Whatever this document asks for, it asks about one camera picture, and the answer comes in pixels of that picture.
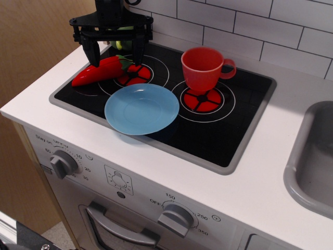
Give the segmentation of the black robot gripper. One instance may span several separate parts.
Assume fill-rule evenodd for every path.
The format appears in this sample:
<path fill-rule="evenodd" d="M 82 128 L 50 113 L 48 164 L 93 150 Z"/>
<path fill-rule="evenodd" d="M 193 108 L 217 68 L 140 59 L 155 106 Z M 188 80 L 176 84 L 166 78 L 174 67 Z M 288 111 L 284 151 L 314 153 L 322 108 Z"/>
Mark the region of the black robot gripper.
<path fill-rule="evenodd" d="M 89 63 L 99 67 L 98 42 L 132 41 L 133 62 L 140 65 L 145 43 L 153 38 L 153 18 L 129 11 L 124 1 L 95 1 L 95 6 L 95 12 L 69 21 L 74 40 L 83 46 Z"/>

